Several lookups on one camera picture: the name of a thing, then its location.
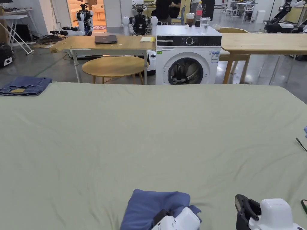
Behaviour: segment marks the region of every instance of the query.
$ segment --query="plastic bottle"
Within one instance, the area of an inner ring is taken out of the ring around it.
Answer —
[[[198,7],[196,8],[196,22],[195,26],[200,27],[200,18],[203,15],[203,7],[201,5],[201,1],[199,1]]]

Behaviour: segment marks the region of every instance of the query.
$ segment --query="phone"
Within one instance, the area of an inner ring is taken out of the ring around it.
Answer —
[[[301,204],[303,206],[305,213],[307,214],[307,200],[301,200]]]

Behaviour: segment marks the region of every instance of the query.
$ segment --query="black shirt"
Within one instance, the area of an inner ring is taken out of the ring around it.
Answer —
[[[181,3],[181,0],[173,0],[173,3],[178,5]],[[177,7],[170,7],[169,8],[169,15],[171,18],[177,18],[179,16],[180,8]]]
[[[172,4],[172,0],[157,0],[157,15],[158,20],[165,20],[169,17],[169,6]]]

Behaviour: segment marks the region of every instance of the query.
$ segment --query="washing machine control panel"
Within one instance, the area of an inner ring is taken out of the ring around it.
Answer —
[[[221,46],[222,36],[159,36],[157,46]]]

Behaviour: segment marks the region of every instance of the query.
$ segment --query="washing machine label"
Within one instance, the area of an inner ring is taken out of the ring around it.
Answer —
[[[219,51],[213,51],[211,55],[211,63],[218,63],[220,58],[220,52]]]

